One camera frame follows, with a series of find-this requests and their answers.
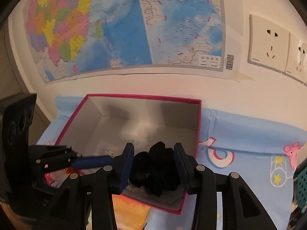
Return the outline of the blue cartoon bed sheet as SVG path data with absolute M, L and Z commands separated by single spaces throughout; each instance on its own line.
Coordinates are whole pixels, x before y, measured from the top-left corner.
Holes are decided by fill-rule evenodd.
M 297 153 L 306 144 L 299 128 L 204 108 L 197 160 L 220 174 L 239 173 L 277 229 L 288 226 Z

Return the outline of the white wall socket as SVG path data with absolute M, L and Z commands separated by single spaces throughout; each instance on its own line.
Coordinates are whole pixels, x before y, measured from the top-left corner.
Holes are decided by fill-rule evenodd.
M 289 52 L 289 31 L 257 15 L 250 15 L 248 62 L 283 73 Z
M 289 35 L 288 59 L 284 74 L 306 84 L 306 42 L 292 33 Z

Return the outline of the colourful wall map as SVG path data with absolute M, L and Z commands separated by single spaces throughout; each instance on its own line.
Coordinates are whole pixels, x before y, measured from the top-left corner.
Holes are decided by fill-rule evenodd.
M 26 36 L 45 82 L 122 67 L 222 72 L 223 0 L 27 0 Z

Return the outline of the black soft cloth item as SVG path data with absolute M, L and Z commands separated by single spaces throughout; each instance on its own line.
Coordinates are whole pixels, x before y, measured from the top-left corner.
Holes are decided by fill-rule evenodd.
M 147 194 L 161 196 L 179 188 L 178 175 L 172 148 L 166 148 L 162 141 L 154 144 L 149 151 L 134 156 L 129 175 L 131 185 L 143 187 Z

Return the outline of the teal perforated plastic basket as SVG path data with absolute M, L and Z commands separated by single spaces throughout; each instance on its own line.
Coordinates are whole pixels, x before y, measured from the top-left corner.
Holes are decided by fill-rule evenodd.
M 294 203 L 302 213 L 306 211 L 306 159 L 294 173 Z

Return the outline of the pink cardboard box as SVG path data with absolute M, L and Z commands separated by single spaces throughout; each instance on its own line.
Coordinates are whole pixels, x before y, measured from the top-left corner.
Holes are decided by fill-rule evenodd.
M 58 97 L 59 114 L 67 119 L 55 144 L 68 145 L 84 156 L 122 153 L 127 143 L 135 152 L 161 141 L 181 143 L 188 155 L 198 149 L 201 101 L 190 98 L 130 94 L 88 94 Z

